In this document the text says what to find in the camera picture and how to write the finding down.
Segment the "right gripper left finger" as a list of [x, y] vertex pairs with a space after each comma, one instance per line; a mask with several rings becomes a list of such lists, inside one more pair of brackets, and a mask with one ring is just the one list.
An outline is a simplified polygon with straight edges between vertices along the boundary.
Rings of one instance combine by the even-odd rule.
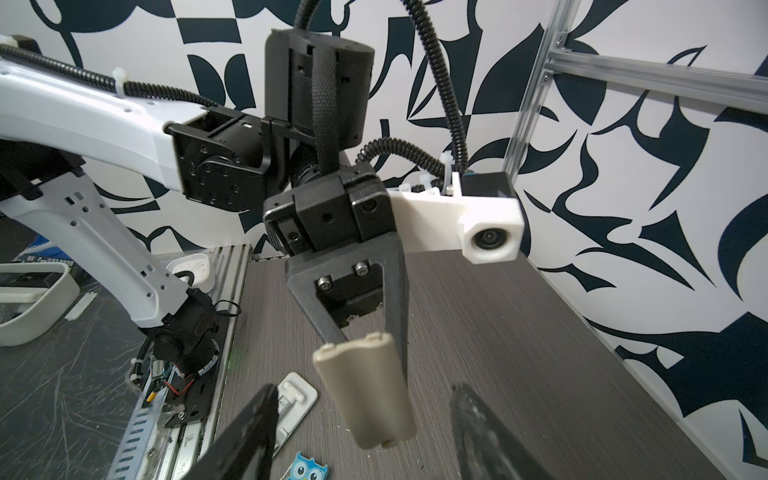
[[270, 479], [277, 422], [278, 389], [265, 384], [184, 479]]

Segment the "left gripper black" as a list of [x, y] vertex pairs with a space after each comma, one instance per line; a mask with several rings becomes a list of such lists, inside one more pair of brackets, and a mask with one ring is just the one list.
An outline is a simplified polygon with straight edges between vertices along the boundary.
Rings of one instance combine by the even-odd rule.
[[278, 250], [297, 255], [287, 261], [286, 285], [320, 339], [343, 343], [353, 317], [383, 308], [385, 331], [407, 374], [405, 254], [389, 193], [374, 169], [353, 165], [275, 195], [264, 203], [263, 223]]

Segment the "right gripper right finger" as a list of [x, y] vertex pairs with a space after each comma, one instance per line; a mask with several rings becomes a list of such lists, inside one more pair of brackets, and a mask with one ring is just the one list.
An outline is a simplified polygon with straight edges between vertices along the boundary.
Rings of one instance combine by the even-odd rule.
[[450, 417], [462, 479], [554, 479], [468, 384], [452, 386]]

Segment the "beige battery cover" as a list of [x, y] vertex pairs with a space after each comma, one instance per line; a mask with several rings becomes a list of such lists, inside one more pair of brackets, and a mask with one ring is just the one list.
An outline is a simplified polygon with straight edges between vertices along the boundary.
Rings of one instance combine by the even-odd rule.
[[391, 334], [327, 343], [312, 361], [359, 448], [389, 448], [415, 437], [413, 407]]

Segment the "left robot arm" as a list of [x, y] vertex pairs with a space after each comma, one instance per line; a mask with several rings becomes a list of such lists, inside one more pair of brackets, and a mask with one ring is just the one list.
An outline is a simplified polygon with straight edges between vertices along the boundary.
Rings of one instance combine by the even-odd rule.
[[215, 307], [157, 265], [105, 205], [88, 159], [151, 178], [187, 199], [261, 215], [289, 257], [288, 283], [323, 341], [345, 341], [352, 316], [385, 309], [395, 362], [407, 364], [408, 283], [391, 198], [361, 142], [374, 52], [304, 30], [266, 47], [266, 114], [192, 92], [120, 82], [1, 45], [1, 210], [51, 240], [106, 287], [159, 360], [200, 376], [218, 360]]

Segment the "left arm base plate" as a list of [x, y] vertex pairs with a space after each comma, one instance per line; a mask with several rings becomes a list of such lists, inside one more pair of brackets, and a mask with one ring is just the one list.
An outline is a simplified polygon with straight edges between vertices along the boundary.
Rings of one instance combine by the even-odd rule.
[[179, 427], [205, 420], [214, 403], [216, 380], [223, 371], [224, 346], [231, 319], [240, 313], [218, 310], [207, 338], [211, 341], [213, 363], [188, 374], [180, 372], [176, 365], [156, 355], [155, 342], [147, 336], [139, 353], [131, 360], [128, 383], [137, 387], [140, 393], [138, 406], [161, 408], [169, 413], [168, 420], [161, 424], [167, 428]]

